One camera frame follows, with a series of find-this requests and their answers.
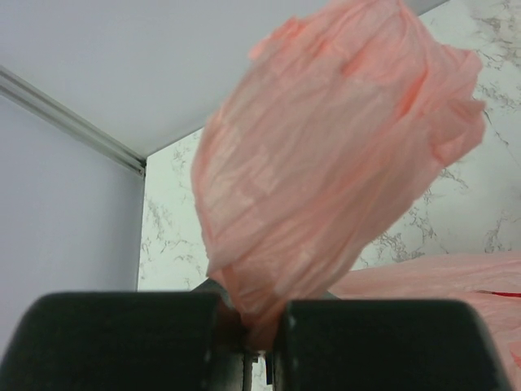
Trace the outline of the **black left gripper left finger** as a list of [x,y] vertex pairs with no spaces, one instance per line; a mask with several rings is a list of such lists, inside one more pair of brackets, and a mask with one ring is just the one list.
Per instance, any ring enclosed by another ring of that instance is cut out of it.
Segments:
[[252,356],[222,287],[60,292],[24,313],[1,362],[4,390],[249,390]]

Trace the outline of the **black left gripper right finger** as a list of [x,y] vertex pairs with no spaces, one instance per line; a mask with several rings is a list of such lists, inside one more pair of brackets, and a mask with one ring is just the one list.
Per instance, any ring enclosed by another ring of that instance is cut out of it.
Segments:
[[462,298],[287,303],[266,379],[274,390],[514,390],[492,328]]

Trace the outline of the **pink plastic bag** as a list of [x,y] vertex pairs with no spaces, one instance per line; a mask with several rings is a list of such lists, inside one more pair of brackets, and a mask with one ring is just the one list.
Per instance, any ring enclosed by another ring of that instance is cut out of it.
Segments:
[[337,1],[252,50],[208,120],[191,171],[208,276],[248,347],[272,344],[285,304],[456,297],[477,306],[520,381],[514,255],[422,259],[352,272],[363,248],[484,136],[480,57],[437,41],[402,1]]

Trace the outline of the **red fake fruit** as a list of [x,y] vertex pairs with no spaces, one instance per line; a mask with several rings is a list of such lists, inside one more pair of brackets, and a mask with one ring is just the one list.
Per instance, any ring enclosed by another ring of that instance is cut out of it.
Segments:
[[480,290],[480,291],[478,291],[478,293],[494,295],[494,296],[499,296],[499,297],[517,297],[517,298],[521,297],[520,292],[493,292],[493,291]]

